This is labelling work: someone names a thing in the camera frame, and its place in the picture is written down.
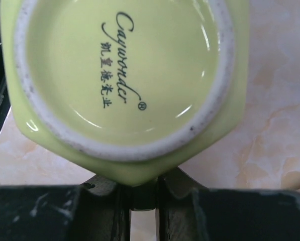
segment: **yellow-green mug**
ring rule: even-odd
[[[128,185],[179,165],[242,116],[245,2],[2,0],[19,129]]]

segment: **cursive brand name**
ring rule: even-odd
[[[134,21],[127,13],[119,12],[116,14],[116,23],[118,26],[118,30],[115,37],[113,37],[106,31],[106,23],[102,23],[102,31],[108,38],[110,38],[112,41],[118,44],[117,63],[119,67],[117,69],[117,78],[118,78],[118,81],[116,83],[116,86],[118,87],[117,92],[119,97],[124,101],[124,103],[127,103],[129,92],[137,95],[139,101],[141,101],[142,100],[141,95],[126,83],[127,76],[128,76],[128,65],[127,65],[128,57],[127,57],[127,45],[126,45],[127,32],[134,31]]]

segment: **marble surface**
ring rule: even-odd
[[[182,164],[207,187],[300,188],[300,0],[251,0],[244,119]],[[37,146],[9,114],[0,135],[0,185],[74,184],[93,173]],[[155,240],[154,213],[133,213],[132,240]]]

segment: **beige marble floor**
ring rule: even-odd
[[[251,0],[246,113],[218,143],[181,167],[207,187],[300,188],[300,0]],[[93,173],[20,134],[0,135],[0,184],[74,184]],[[133,213],[132,240],[155,240],[154,213]]]

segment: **registered trademark symbol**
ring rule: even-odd
[[[140,102],[138,105],[139,110],[145,110],[146,109],[146,103],[145,102]]]

